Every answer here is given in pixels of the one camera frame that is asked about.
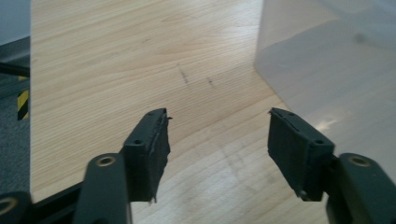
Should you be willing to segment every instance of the transparent plastic container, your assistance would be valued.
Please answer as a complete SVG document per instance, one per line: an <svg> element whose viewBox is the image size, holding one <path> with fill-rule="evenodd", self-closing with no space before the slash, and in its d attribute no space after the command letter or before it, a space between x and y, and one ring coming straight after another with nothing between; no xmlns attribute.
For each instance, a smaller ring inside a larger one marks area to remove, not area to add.
<svg viewBox="0 0 396 224"><path fill-rule="evenodd" d="M396 182L396 1L264 0L255 66L337 153Z"/></svg>

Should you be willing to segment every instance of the light wood surface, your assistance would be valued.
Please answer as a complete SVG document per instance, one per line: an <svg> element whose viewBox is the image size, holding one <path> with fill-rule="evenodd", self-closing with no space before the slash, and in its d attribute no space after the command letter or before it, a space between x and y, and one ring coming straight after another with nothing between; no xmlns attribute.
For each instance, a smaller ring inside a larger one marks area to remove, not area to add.
<svg viewBox="0 0 396 224"><path fill-rule="evenodd" d="M143 223L327 223L266 149L285 105L253 68L262 2L32 1L32 181L39 201L167 107L172 153Z"/></svg>

